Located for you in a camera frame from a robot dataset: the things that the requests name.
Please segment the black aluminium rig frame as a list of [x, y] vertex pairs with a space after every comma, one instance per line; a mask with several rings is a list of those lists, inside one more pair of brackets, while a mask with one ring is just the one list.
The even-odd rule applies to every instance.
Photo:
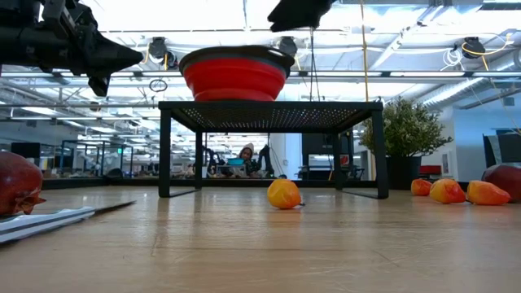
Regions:
[[[211, 179], [204, 178], [202, 187], [268, 187], [272, 183], [270, 179]], [[295, 180], [298, 187], [304, 188], [327, 188], [335, 187], [334, 181], [327, 180]], [[69, 179], [44, 179], [43, 190], [58, 190], [83, 187], [99, 186], [155, 186], [159, 185], [156, 177], [148, 178], [69, 178]]]

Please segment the person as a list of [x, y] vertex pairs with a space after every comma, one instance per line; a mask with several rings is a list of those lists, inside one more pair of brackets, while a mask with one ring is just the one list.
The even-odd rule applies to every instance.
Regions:
[[254, 153], [254, 146], [251, 142], [247, 143], [239, 152], [239, 158], [243, 160], [245, 171], [248, 177], [253, 177], [254, 171], [252, 169], [252, 157]]

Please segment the small orange pepper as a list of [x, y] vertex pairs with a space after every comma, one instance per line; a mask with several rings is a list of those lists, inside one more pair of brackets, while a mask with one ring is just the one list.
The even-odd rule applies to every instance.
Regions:
[[430, 194], [432, 183], [418, 178], [411, 182], [410, 191], [413, 196], [428, 196]]
[[447, 178], [435, 181], [431, 185], [429, 196], [436, 202], [444, 204], [466, 201], [466, 195], [460, 185], [453, 179]]
[[503, 205], [511, 200], [508, 192], [486, 181], [470, 181], [466, 197], [477, 205]]
[[292, 209], [304, 206], [298, 186], [288, 179], [274, 180], [267, 190], [270, 205], [279, 209]]

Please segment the black background monitor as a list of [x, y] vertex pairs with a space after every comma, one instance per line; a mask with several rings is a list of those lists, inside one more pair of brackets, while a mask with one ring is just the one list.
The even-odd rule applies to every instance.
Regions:
[[41, 144], [38, 142], [12, 142], [11, 152], [24, 158], [39, 159], [41, 155]]

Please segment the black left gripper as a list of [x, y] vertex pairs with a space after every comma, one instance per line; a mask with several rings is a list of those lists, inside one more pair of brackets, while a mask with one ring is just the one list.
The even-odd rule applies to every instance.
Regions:
[[90, 28], [80, 29], [75, 38], [57, 39], [63, 42], [59, 55], [67, 60], [69, 70], [76, 76], [86, 74], [90, 88], [98, 96], [107, 95], [111, 74], [142, 61], [141, 52], [117, 44]]

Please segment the potted green artificial plant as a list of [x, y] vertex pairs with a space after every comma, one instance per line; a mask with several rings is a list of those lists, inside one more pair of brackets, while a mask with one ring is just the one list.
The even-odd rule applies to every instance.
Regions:
[[426, 106], [402, 98], [383, 108], [383, 142], [391, 190], [410, 190], [412, 180], [421, 178], [422, 158], [453, 140], [443, 135], [439, 117]]

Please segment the black perforated metal shelf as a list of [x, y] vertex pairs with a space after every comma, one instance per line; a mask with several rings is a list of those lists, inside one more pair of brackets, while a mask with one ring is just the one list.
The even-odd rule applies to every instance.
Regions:
[[195, 133], [196, 191], [203, 187], [204, 133], [323, 133], [331, 136], [334, 156], [335, 189], [344, 189], [340, 166], [339, 135], [364, 120], [372, 120], [373, 151], [376, 172], [372, 199], [389, 197], [386, 151], [383, 138], [383, 104], [379, 102], [160, 102], [159, 196], [171, 198], [170, 192], [171, 124], [175, 120]]

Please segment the red collapsible bowl grey rim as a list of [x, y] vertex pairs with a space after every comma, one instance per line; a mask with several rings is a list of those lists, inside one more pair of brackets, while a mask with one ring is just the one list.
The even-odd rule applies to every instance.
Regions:
[[273, 102], [294, 63], [291, 55], [268, 46], [214, 46], [184, 56], [179, 71], [197, 102]]

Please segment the dark background screen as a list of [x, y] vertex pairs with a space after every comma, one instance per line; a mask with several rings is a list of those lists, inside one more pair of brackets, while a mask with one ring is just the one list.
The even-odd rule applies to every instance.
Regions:
[[485, 163], [521, 165], [521, 135], [507, 133], [483, 136]]

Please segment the dark red pomegranate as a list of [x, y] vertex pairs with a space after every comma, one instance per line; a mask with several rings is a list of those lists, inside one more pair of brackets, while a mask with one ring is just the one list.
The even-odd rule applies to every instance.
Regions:
[[521, 203], [521, 168], [502, 164], [493, 165], [484, 171], [481, 180], [508, 192], [511, 203]]
[[40, 197], [42, 182], [42, 171], [35, 163], [0, 151], [0, 216], [30, 215], [36, 205], [45, 203]]

